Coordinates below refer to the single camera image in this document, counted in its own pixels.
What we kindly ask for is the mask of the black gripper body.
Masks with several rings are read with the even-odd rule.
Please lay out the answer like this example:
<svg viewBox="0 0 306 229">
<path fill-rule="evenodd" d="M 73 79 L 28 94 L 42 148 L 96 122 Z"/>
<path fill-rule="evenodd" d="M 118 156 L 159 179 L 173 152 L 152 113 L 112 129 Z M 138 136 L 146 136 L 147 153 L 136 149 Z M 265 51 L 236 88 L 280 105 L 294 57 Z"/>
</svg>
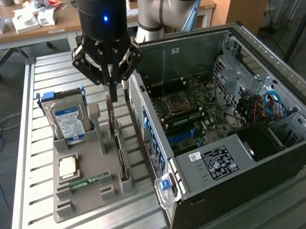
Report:
<svg viewBox="0 0 306 229">
<path fill-rule="evenodd" d="M 119 65 L 131 62 L 126 18 L 126 0 L 76 0 L 82 29 L 84 52 L 100 65 L 97 51 L 103 52 L 106 64 L 112 63 L 113 51 L 117 50 Z"/>
</svg>

